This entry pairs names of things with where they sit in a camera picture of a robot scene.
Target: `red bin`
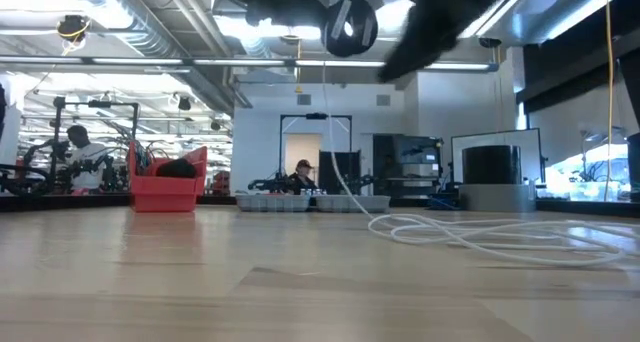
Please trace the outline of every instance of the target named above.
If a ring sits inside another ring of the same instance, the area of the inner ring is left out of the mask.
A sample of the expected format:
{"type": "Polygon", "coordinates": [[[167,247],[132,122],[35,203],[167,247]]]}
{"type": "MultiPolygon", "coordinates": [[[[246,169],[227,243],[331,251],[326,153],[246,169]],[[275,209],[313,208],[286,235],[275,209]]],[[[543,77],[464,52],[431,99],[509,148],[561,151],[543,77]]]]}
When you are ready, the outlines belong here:
{"type": "Polygon", "coordinates": [[[135,142],[129,146],[129,178],[132,207],[136,212],[192,212],[196,198],[204,194],[207,175],[207,148],[202,147],[183,156],[196,168],[196,178],[156,177],[161,165],[171,161],[157,158],[144,171],[136,173],[135,142]]]}

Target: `exposed ductwork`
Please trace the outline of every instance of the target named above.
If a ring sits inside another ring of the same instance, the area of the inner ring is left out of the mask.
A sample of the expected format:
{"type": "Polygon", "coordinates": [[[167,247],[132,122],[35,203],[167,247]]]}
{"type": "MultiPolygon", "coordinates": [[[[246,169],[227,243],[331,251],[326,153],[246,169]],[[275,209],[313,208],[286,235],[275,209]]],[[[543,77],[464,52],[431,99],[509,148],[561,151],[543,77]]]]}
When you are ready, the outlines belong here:
{"type": "MultiPolygon", "coordinates": [[[[157,17],[141,0],[87,0],[98,8],[121,8],[133,17],[131,29],[146,31],[146,34],[118,36],[123,42],[130,45],[141,55],[149,58],[187,58],[189,53],[160,23],[157,17]]],[[[233,114],[236,91],[228,89],[222,83],[212,82],[199,70],[193,69],[191,73],[176,76],[182,82],[191,87],[194,94],[210,108],[233,114]]]]}

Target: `wooden table surface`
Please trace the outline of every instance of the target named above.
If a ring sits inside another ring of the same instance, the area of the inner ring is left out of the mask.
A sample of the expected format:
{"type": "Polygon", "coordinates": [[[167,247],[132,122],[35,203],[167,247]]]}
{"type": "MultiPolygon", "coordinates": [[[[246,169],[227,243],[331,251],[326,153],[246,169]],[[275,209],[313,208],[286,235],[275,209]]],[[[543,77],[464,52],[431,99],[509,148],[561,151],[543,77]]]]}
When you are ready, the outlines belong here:
{"type": "Polygon", "coordinates": [[[142,340],[640,341],[640,263],[558,269],[408,246],[362,215],[0,214],[0,341],[142,340]]]}

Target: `machine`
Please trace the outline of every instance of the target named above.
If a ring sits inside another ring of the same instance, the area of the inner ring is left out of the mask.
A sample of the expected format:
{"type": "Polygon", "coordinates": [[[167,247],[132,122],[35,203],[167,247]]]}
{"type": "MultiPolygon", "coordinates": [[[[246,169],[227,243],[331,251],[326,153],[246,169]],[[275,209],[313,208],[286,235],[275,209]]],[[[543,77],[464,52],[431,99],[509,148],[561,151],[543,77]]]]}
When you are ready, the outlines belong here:
{"type": "MultiPolygon", "coordinates": [[[[254,26],[271,18],[274,24],[320,28],[325,47],[338,57],[366,52],[373,45],[369,37],[377,35],[375,13],[364,0],[340,0],[329,7],[318,0],[238,1],[246,5],[246,20],[254,26]],[[346,21],[351,24],[352,33],[341,28],[346,21]]],[[[409,13],[405,34],[380,70],[381,82],[431,65],[442,53],[453,49],[464,29],[497,0],[411,1],[415,6],[409,13]]]]}

